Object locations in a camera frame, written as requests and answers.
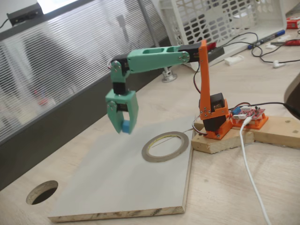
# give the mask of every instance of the circuit board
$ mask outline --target circuit board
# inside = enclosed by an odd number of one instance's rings
[[[241,112],[239,114],[246,114],[247,117],[251,116],[253,120],[257,120],[264,113],[265,109],[261,108],[241,108]]]

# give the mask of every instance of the blue marker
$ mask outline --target blue marker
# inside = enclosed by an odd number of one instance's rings
[[[284,35],[284,34],[285,34],[285,30],[281,30],[281,31],[279,31],[279,32],[276,32],[275,34],[272,34],[272,35],[270,35],[270,36],[267,36],[267,37],[265,37],[265,38],[259,40],[258,42],[254,42],[253,44],[254,44],[254,45],[261,45],[261,44],[263,44],[263,43],[266,43],[266,42],[268,42],[268,41],[271,41],[271,40],[273,40],[273,39],[275,39],[275,38],[277,38],[277,37],[279,37],[279,36],[281,36],[281,35]],[[252,48],[253,48],[253,45],[248,45],[248,49],[249,49],[249,50],[252,49]]]

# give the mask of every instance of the wooden desk surface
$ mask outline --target wooden desk surface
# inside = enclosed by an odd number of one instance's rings
[[[296,31],[289,31],[295,38]],[[266,59],[300,59],[300,48],[282,47]],[[300,72],[300,62],[273,69],[250,51],[232,67],[220,62],[210,68],[211,94],[222,92],[229,107],[283,101],[285,89]],[[199,94],[193,86],[194,72],[177,66],[176,81],[162,83],[161,77],[137,93],[140,106],[137,127],[199,113]],[[200,86],[200,74],[197,84]],[[281,105],[266,105],[268,115],[291,116]],[[114,132],[107,116],[83,131],[44,161],[0,192],[0,225],[49,225],[47,218],[55,201],[99,135]],[[300,151],[254,143],[246,147],[250,170],[274,225],[300,224]],[[56,180],[57,191],[46,201],[28,205],[28,193],[39,184]],[[109,219],[68,225],[264,225],[263,215],[250,184],[240,148],[217,154],[194,151],[187,211],[184,214]]]

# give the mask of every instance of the tape ring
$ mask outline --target tape ring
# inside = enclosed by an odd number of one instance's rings
[[[161,140],[165,137],[179,137],[181,139],[181,145],[180,147],[173,153],[166,155],[166,156],[153,156],[149,153],[149,149],[150,147],[157,142],[158,140]],[[143,149],[142,149],[142,157],[148,161],[148,162],[152,162],[152,163],[158,163],[158,162],[164,162],[167,160],[170,160],[172,158],[177,157],[178,155],[180,155],[181,153],[183,153],[187,148],[188,148],[188,136],[185,133],[182,132],[177,132],[177,131],[172,131],[172,132],[167,132],[167,133],[163,133],[161,135],[158,135],[154,138],[152,138],[150,141],[148,141]]]

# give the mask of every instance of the white usb cable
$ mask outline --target white usb cable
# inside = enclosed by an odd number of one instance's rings
[[[244,141],[243,141],[243,135],[242,135],[242,132],[243,132],[244,127],[245,127],[251,120],[252,120],[252,117],[247,117],[247,118],[244,120],[244,122],[243,122],[243,124],[242,124],[242,126],[241,126],[241,128],[240,128],[240,143],[241,143],[241,146],[242,146],[242,151],[243,151],[243,157],[244,157],[244,163],[245,163],[245,166],[246,166],[246,170],[247,170],[248,176],[249,176],[249,178],[250,178],[251,184],[252,184],[252,186],[253,186],[253,189],[254,189],[254,191],[255,191],[255,194],[256,194],[256,196],[257,196],[257,198],[258,198],[259,204],[261,205],[262,213],[263,213],[264,219],[266,220],[266,222],[267,222],[268,225],[271,225],[270,219],[269,219],[268,214],[267,214],[267,212],[266,212],[266,209],[265,209],[265,207],[264,207],[264,205],[263,205],[262,198],[261,198],[261,196],[259,195],[258,190],[257,190],[257,188],[256,188],[256,185],[255,185],[255,183],[254,183],[254,180],[253,180],[253,178],[252,178],[251,172],[250,172],[249,167],[248,167],[247,159],[246,159],[245,145],[244,145]]]

